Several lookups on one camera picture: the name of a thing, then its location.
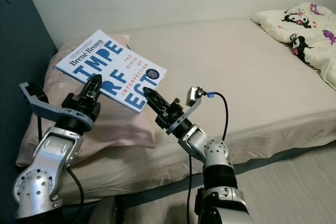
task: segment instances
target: white pillow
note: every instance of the white pillow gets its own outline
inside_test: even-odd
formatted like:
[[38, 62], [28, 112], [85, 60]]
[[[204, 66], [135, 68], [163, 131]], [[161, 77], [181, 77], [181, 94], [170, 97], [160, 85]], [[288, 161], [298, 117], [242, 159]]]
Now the white pillow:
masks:
[[[109, 34], [111, 38], [124, 46], [128, 46], [127, 36]], [[55, 65], [78, 47], [85, 38], [65, 43], [54, 55], [49, 63], [45, 75], [44, 92], [49, 103], [61, 106], [68, 93], [78, 94], [83, 84], [55, 69]], [[101, 95], [100, 114], [90, 132], [84, 133], [84, 141], [76, 157], [76, 163], [86, 159], [106, 147], [112, 146], [139, 146], [154, 148], [153, 123], [149, 123], [145, 112], [136, 112], [119, 103]], [[42, 131], [54, 126], [55, 122], [42, 119]], [[32, 162], [34, 149], [38, 144], [37, 118], [33, 114], [30, 124], [22, 140], [16, 164], [26, 166]]]

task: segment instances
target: blue lettering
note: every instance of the blue lettering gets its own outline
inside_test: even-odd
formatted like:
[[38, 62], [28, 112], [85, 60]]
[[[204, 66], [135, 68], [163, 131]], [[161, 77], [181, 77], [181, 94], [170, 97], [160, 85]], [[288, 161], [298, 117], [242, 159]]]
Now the blue lettering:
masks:
[[87, 73], [86, 71], [84, 71], [82, 65], [80, 65], [78, 68], [76, 68], [76, 69], [73, 71], [73, 73], [75, 73], [75, 74], [77, 74], [77, 73], [85, 74], [85, 75], [88, 77], [87, 80], [89, 80], [92, 76], [95, 75], [95, 73], [92, 73], [92, 74], [91, 74], [91, 73]]
[[118, 81], [121, 81], [122, 83], [126, 83], [126, 81], [122, 78], [124, 76], [123, 73], [120, 73], [120, 75], [117, 74], [117, 69], [114, 69], [113, 72], [110, 74], [110, 77], [117, 79]]
[[139, 83], [136, 84], [136, 85], [134, 85], [135, 92], [138, 93], [138, 94], [140, 94], [140, 95], [142, 95], [143, 97], [146, 97], [145, 94], [142, 91], [139, 90], [139, 87], [140, 87]]
[[144, 75], [141, 77], [140, 81], [147, 81], [147, 82], [149, 82], [151, 85], [154, 85], [154, 86], [157, 85], [154, 81], [152, 81], [151, 79], [148, 79], [148, 78], [147, 78], [147, 74], [144, 74]]
[[129, 103], [130, 105], [138, 108], [138, 109], [142, 109], [142, 107], [145, 106], [146, 102], [145, 101], [141, 101], [139, 104], [138, 104], [138, 101], [139, 101], [139, 98], [138, 97], [135, 97], [134, 100], [131, 100], [133, 94], [132, 93], [129, 93], [128, 96], [125, 98], [125, 102]]
[[103, 57], [105, 60], [112, 61], [112, 59], [109, 58], [110, 53], [106, 49], [99, 49], [96, 54]]
[[108, 49], [110, 49], [112, 52], [115, 52], [117, 55], [120, 54], [120, 52], [122, 51], [122, 48], [120, 47], [118, 50], [116, 50], [117, 46], [113, 45], [112, 47], [110, 46], [110, 44], [112, 43], [112, 41], [107, 41], [106, 44], [104, 45], [105, 47], [107, 47]]
[[102, 64], [103, 66], [107, 66], [107, 64], [105, 62], [103, 62], [102, 60], [96, 58], [95, 56], [91, 56], [90, 59], [93, 61], [89, 61], [86, 60], [85, 63], [87, 65], [89, 65], [90, 67], [97, 69], [99, 72], [101, 71], [101, 68], [98, 68], [97, 66], [99, 66], [100, 64]]
[[101, 88], [104, 89], [106, 92], [109, 92], [110, 94], [116, 95], [117, 93], [114, 91], [114, 89], [120, 90], [121, 87], [115, 86], [110, 81], [103, 81]]

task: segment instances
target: bed frame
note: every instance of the bed frame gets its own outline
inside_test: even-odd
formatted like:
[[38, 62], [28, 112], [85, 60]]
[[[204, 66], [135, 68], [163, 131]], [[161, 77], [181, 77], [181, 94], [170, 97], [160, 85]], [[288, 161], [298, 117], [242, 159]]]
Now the bed frame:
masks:
[[[50, 58], [57, 52], [32, 0], [1, 0], [1, 223], [15, 223], [17, 205], [12, 197], [12, 186], [20, 169], [15, 159], [26, 131], [31, 110], [26, 105], [19, 84], [39, 81], [43, 84]], [[282, 159], [291, 158], [316, 149], [297, 148], [275, 154], [268, 159], [252, 159], [235, 166], [236, 173], [258, 168]], [[193, 187], [203, 182], [202, 174], [193, 176]], [[156, 200], [186, 190], [188, 179], [138, 194], [119, 196], [124, 208]], [[85, 204], [78, 220], [88, 220], [95, 203]], [[77, 206], [64, 208], [70, 218]]]

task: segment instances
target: floor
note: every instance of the floor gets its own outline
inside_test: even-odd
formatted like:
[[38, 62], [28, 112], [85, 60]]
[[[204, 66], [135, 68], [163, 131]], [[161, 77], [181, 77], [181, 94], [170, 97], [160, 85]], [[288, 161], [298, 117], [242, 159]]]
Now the floor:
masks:
[[[255, 224], [336, 223], [336, 144], [237, 175]], [[191, 223], [197, 223], [192, 190]], [[125, 212], [125, 224], [186, 223], [187, 191]]]

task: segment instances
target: white book cover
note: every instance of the white book cover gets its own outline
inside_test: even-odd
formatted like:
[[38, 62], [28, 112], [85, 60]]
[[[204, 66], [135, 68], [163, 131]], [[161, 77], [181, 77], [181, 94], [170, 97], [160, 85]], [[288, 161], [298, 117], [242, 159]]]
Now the white book cover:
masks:
[[82, 83], [101, 74], [101, 93], [138, 113], [147, 103], [142, 89], [155, 89], [166, 73], [164, 68], [122, 46], [101, 30], [64, 57], [56, 68]]

